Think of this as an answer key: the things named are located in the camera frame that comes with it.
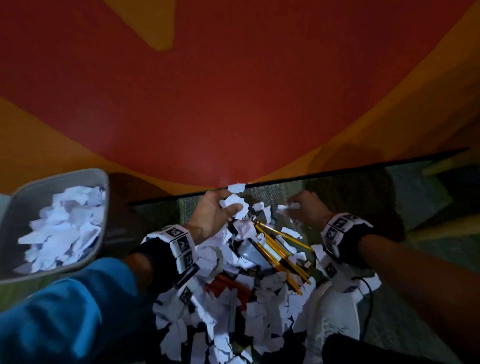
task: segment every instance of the gray bin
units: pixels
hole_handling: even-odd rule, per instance
[[[93,250],[81,261],[67,266],[32,274],[18,274],[13,272],[15,268],[25,263],[24,252],[30,248],[29,244],[18,244],[18,238],[32,231],[28,225],[29,222],[39,218],[38,213],[41,208],[51,205],[54,194],[61,193],[66,188],[75,186],[99,186],[106,192],[105,215],[101,225],[102,230],[100,231]],[[12,195],[0,225],[0,285],[78,270],[94,260],[99,253],[104,238],[109,201],[110,190],[108,186],[108,175],[100,169],[77,170],[63,173],[27,183],[18,189]]]

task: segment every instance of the orange wall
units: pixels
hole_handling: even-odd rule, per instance
[[[181,194],[468,146],[479,3],[418,3],[0,5],[0,192],[100,167]]]

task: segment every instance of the black cable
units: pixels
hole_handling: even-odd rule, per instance
[[[359,279],[359,280],[362,280],[366,285],[367,285],[367,288],[368,288],[368,292],[370,293],[370,306],[369,306],[369,309],[368,309],[368,314],[367,314],[367,317],[365,318],[365,321],[363,323],[363,332],[361,333],[360,335],[360,341],[363,341],[365,339],[365,333],[367,332],[367,328],[368,328],[368,322],[370,321],[370,318],[372,316],[372,311],[373,311],[373,294],[372,294],[372,289],[370,288],[370,285],[367,283],[367,281],[364,279],[364,278],[361,278],[361,277],[353,277],[352,279]]]

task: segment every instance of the blue sleeve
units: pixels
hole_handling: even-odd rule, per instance
[[[86,363],[132,329],[130,269],[102,258],[0,314],[0,363]]]

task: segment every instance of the left hand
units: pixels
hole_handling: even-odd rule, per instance
[[[192,218],[184,225],[192,235],[195,244],[201,244],[214,236],[228,222],[228,218],[241,211],[242,204],[233,204],[222,208],[220,200],[231,195],[228,190],[207,191],[193,211]]]

